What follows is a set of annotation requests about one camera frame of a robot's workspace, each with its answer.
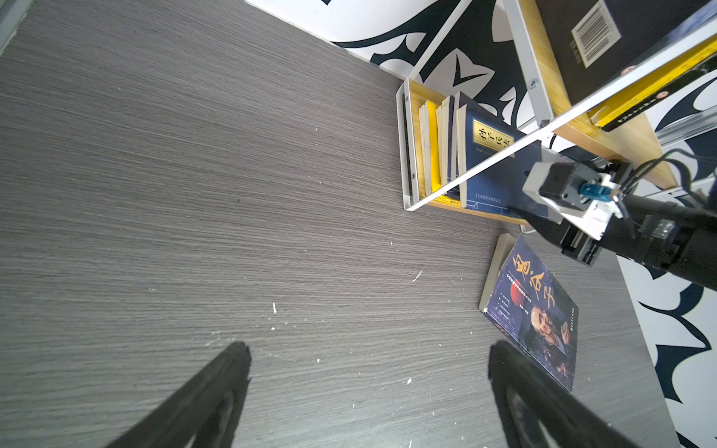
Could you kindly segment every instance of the blue book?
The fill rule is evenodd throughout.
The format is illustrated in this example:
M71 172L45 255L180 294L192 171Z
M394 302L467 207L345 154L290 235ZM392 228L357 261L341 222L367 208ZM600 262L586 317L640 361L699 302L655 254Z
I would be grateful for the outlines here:
M505 124L465 93L457 96L455 131L460 173L525 135ZM557 153L542 147L539 141L533 142L461 184L461 205L464 209L520 218L508 209L512 206L547 218L548 207L523 193L523 185L535 162L560 160L562 157Z
M523 235L498 237L479 309L565 389L572 391L578 307Z

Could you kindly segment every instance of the gold title label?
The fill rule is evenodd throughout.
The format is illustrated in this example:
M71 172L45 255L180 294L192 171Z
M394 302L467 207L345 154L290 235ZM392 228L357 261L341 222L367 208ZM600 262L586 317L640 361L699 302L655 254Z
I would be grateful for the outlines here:
M501 151L513 144L513 137L486 126L478 120L473 120L473 141L495 151Z

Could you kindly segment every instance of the black book with barcode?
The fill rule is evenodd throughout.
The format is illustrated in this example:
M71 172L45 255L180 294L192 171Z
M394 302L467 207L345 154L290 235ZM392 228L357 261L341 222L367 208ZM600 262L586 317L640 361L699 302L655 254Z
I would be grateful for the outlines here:
M536 3L572 104L717 13L717 0Z

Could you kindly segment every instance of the yellow and black book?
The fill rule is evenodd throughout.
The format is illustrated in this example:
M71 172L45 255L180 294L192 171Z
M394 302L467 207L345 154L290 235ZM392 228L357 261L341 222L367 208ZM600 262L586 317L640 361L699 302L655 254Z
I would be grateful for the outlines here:
M615 129L684 87L685 81L691 82L694 74L703 71L702 63L716 52L717 37L713 37L600 103L588 112L590 120L603 130Z

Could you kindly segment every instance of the white barcode label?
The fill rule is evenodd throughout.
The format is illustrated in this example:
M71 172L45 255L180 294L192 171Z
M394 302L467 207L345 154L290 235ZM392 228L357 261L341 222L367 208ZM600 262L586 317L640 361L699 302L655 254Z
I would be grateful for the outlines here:
M620 38L604 0L599 0L573 28L573 38L585 67L595 62Z

